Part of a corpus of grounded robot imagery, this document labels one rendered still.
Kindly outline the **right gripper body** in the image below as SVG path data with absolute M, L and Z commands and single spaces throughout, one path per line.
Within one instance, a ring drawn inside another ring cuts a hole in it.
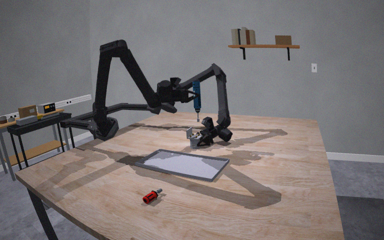
M 170 98 L 171 98 L 171 102 L 187 103 L 186 90 L 181 89 L 181 97 L 172 97 L 172 93 L 170 93 Z

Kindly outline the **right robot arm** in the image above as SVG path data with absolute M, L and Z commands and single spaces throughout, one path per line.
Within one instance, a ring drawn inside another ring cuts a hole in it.
M 114 119 L 107 117 L 108 112 L 106 112 L 108 109 L 106 107 L 106 93 L 112 58 L 120 58 L 150 108 L 154 109 L 162 106 L 162 103 L 171 102 L 171 97 L 181 97 L 181 90 L 173 89 L 173 87 L 177 88 L 181 81 L 178 77 L 170 78 L 170 81 L 163 80 L 159 82 L 157 90 L 154 92 L 132 52 L 128 49 L 125 40 L 120 39 L 103 44 L 99 50 L 95 102 L 92 104 L 92 115 L 97 126 L 95 131 L 97 135 L 106 137 L 116 122 Z

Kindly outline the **grey metal bracket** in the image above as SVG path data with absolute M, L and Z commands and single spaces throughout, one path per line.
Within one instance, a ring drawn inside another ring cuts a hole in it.
M 203 135 L 199 135 L 198 136 L 197 134 L 192 135 L 192 133 L 193 133 L 192 132 L 192 127 L 190 127 L 189 129 L 186 130 L 186 138 L 187 139 L 192 139 L 192 140 L 199 140 L 203 136 Z

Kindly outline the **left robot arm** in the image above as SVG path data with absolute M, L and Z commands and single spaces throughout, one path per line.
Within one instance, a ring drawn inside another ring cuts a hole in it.
M 203 131 L 211 133 L 212 137 L 217 134 L 219 138 L 225 142 L 228 142 L 231 139 L 233 133 L 227 128 L 231 124 L 226 89 L 227 79 L 226 74 L 219 66 L 217 66 L 215 63 L 211 64 L 208 69 L 190 78 L 189 80 L 180 83 L 177 88 L 173 87 L 173 90 L 188 90 L 193 87 L 193 80 L 198 79 L 200 82 L 202 82 L 214 75 L 216 76 L 218 94 L 218 120 L 216 121 L 218 125 L 214 127 L 212 118 L 208 116 L 202 120 L 201 124 L 206 127 L 206 129 Z

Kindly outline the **blue nut driver barrel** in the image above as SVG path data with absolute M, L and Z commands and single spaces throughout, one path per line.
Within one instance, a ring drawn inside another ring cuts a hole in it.
M 193 99 L 193 104 L 195 111 L 197 112 L 197 122 L 200 122 L 199 119 L 199 112 L 201 108 L 201 90 L 200 90 L 200 80 L 194 79 L 192 81 L 192 86 L 193 86 L 193 92 L 199 94 L 199 97 Z

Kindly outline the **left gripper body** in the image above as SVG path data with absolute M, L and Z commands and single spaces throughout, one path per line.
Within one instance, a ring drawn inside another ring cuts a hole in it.
M 211 134 L 211 133 L 206 132 L 206 131 L 203 131 L 203 130 L 201 130 L 201 131 L 199 131 L 199 132 L 200 132 L 200 134 L 202 135 L 201 139 L 202 139 L 205 135 L 208 135 L 209 142 L 210 142 L 211 144 L 214 143 L 213 138 L 217 137 L 217 134 L 214 135 L 214 136 L 212 137 L 212 134 Z

